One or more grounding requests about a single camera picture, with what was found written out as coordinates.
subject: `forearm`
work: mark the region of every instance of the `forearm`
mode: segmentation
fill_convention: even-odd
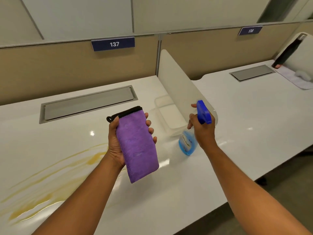
[[[204,149],[232,211],[248,234],[310,234],[217,146]]]
[[[93,234],[121,169],[106,154],[86,180],[33,235]]]

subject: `spray bottle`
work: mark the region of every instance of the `spray bottle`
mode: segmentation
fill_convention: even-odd
[[[197,111],[198,111],[198,121],[200,122],[200,124],[212,123],[210,112],[205,106],[203,101],[197,102]],[[198,142],[194,134],[194,127],[192,127],[190,130],[184,130],[184,132],[182,132],[182,135],[179,138],[178,143],[183,153],[190,156],[198,145]]]

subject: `purple microfiber cloth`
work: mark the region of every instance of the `purple microfiber cloth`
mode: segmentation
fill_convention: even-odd
[[[156,146],[148,131],[142,107],[136,106],[106,119],[112,122],[116,116],[119,117],[116,136],[124,155],[129,179],[134,183],[158,170]]]

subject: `blue name plate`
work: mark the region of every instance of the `blue name plate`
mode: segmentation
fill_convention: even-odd
[[[95,52],[118,48],[132,48],[135,47],[135,37],[121,39],[92,40],[91,44]]]
[[[262,28],[263,28],[263,26],[243,27],[243,28],[241,28],[238,35],[258,34],[258,33],[260,33]]]

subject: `yellow liquid spill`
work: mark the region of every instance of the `yellow liquid spill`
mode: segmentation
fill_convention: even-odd
[[[83,150],[79,153],[73,154],[65,159],[60,160],[59,162],[54,163],[53,165],[49,167],[46,167],[45,169],[31,175],[25,180],[12,186],[11,189],[18,185],[21,185],[21,188],[11,193],[8,197],[3,199],[1,203],[4,203],[12,199],[14,196],[27,190],[28,188],[45,181],[52,175],[57,175],[57,173],[64,171],[64,173],[61,174],[60,176],[57,176],[56,178],[51,179],[49,182],[46,182],[43,186],[33,190],[31,193],[28,193],[22,198],[17,199],[13,203],[11,203],[9,207],[1,210],[0,216],[11,212],[9,220],[17,219],[15,223],[18,223],[20,221],[24,221],[35,216],[41,210],[57,202],[65,201],[77,189],[77,187],[86,179],[90,171],[88,173],[85,173],[83,176],[78,177],[77,175],[81,173],[83,170],[88,169],[90,166],[99,163],[100,160],[103,158],[103,156],[106,154],[106,151],[98,152],[96,154],[74,160],[73,162],[70,162],[65,166],[63,165],[61,166],[59,165],[59,163],[64,162],[67,159],[74,158],[75,156],[78,156],[90,150],[96,150],[97,147],[103,146],[103,145],[107,145],[107,143],[99,144],[91,148],[88,148],[86,150]],[[47,174],[45,174],[45,171],[47,171],[48,169],[51,169],[53,166],[55,166],[56,169],[53,170],[52,172],[49,172],[49,173],[47,172]],[[40,173],[42,173],[43,176],[41,176],[40,178],[37,178],[37,175],[39,175]]]

